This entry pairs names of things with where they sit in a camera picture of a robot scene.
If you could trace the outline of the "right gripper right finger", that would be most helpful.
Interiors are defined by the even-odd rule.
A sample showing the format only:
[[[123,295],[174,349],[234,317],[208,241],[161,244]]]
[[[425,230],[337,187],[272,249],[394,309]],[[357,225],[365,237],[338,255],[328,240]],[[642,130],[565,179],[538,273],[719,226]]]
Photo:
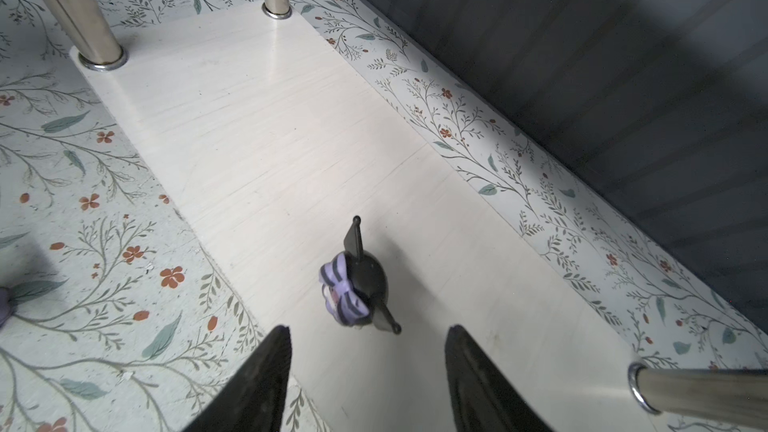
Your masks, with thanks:
[[[454,424],[462,432],[548,431],[469,332],[452,326],[445,363]]]

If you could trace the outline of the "black purple toy figure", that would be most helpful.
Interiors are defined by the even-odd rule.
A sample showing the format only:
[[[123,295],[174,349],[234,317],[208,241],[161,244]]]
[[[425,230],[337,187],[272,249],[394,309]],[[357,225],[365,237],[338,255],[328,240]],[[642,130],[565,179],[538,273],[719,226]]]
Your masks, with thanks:
[[[344,250],[319,269],[326,310],[341,326],[374,328],[394,335],[402,326],[389,310],[389,282],[379,260],[364,249],[362,219],[354,216]]]
[[[13,314],[11,292],[9,289],[0,288],[0,326],[3,326]]]

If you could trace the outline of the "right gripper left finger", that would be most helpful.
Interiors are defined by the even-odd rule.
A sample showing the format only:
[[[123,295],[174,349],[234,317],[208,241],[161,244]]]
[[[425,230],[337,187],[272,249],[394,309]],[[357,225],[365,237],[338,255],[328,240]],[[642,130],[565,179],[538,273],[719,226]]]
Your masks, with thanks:
[[[290,329],[278,325],[185,431],[280,430],[291,361]]]

